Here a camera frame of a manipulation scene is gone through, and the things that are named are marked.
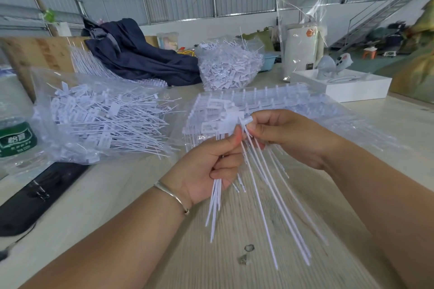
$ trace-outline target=white box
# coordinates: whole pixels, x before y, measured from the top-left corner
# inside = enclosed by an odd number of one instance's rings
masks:
[[[306,83],[312,89],[325,93],[338,102],[351,102],[385,98],[392,78],[369,74],[366,80],[349,81],[341,83],[328,83],[327,80],[318,80],[318,69],[295,71],[291,73],[291,83]],[[364,72],[344,69],[339,77],[366,75]]]

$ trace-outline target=navy fabric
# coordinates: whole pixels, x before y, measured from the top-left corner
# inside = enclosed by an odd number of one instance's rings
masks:
[[[119,49],[108,37],[88,39],[86,46],[111,71],[125,79],[158,78],[170,86],[187,86],[202,82],[198,59],[148,44],[132,18],[100,25],[111,34]]]

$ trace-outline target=silver bangle bracelet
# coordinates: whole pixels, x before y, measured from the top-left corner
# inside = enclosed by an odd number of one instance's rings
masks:
[[[165,186],[162,182],[160,181],[156,182],[154,184],[154,187],[162,190],[163,192],[166,192],[167,194],[171,195],[176,200],[178,200],[178,202],[182,205],[182,208],[184,208],[184,215],[188,215],[190,213],[190,210],[182,204],[182,201],[176,196],[176,194],[174,194],[171,190],[169,190],[169,188]]]

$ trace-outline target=pile of plastic tags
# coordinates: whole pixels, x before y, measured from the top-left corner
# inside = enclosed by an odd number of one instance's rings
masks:
[[[217,39],[199,44],[200,77],[206,91],[243,88],[252,82],[264,64],[257,42]]]

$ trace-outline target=clear plastic bag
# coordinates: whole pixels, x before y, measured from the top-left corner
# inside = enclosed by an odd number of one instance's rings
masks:
[[[324,14],[323,0],[277,0],[283,80],[291,72],[316,68],[326,47]]]
[[[33,68],[34,121],[53,161],[83,165],[128,153],[168,155],[179,98],[170,89]]]
[[[219,123],[221,112],[228,104],[243,113],[241,118],[258,110],[296,112],[376,154],[385,150],[388,153],[408,150],[395,137],[378,130],[328,95],[312,91],[304,83],[200,93],[182,107],[184,112],[178,115],[179,125],[171,133],[171,144],[185,146],[188,151],[210,137],[230,133],[226,128],[222,131]]]
[[[245,87],[264,64],[264,44],[259,39],[221,37],[199,44],[195,53],[206,91]]]

